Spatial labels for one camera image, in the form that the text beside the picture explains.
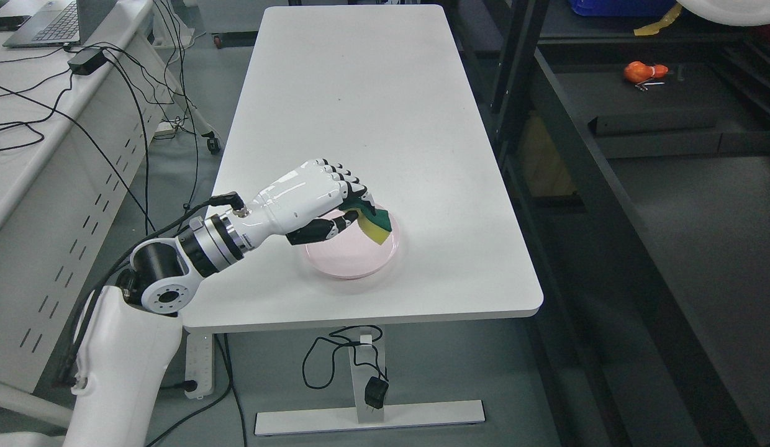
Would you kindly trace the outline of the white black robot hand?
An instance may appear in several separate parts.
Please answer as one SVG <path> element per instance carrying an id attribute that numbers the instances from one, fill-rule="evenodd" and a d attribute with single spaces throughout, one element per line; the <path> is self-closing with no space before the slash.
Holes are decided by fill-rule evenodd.
<path id="1" fill-rule="evenodd" d="M 249 249 L 271 235 L 303 245 L 330 240 L 360 216 L 377 216 L 373 195 L 341 164 L 309 160 L 261 190 L 244 216 L 228 215 Z"/>

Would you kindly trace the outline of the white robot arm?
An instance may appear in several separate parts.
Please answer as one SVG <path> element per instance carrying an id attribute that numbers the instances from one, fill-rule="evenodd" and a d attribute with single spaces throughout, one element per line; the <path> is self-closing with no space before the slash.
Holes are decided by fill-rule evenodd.
<path id="1" fill-rule="evenodd" d="M 186 212 L 189 227 L 175 237 L 157 231 L 129 249 L 129 269 L 114 285 L 105 274 L 76 303 L 70 344 L 55 384 L 75 396 L 65 446 L 142 446 L 164 374 L 181 342 L 179 311 L 200 282 L 220 268 L 220 247 L 240 260 L 242 243 L 204 207 L 226 205 L 230 215 L 248 215 L 243 199 L 230 192 L 212 196 Z"/>

